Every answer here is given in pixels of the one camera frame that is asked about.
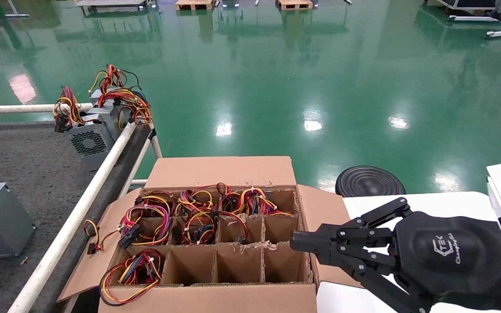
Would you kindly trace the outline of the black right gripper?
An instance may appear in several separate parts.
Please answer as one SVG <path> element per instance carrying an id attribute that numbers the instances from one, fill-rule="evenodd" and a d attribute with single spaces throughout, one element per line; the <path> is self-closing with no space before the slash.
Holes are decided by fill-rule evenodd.
<path id="1" fill-rule="evenodd" d="M 342 225 L 295 231 L 290 247 L 311 254 L 319 288 L 334 284 L 365 290 L 398 313 L 428 313 L 435 303 L 501 311 L 497 222 L 411 212 L 399 197 Z M 404 218 L 394 228 L 399 271 L 395 258 L 363 248 L 391 244 L 392 230 L 380 226 L 398 217 Z M 329 248 L 333 243 L 360 248 Z"/>

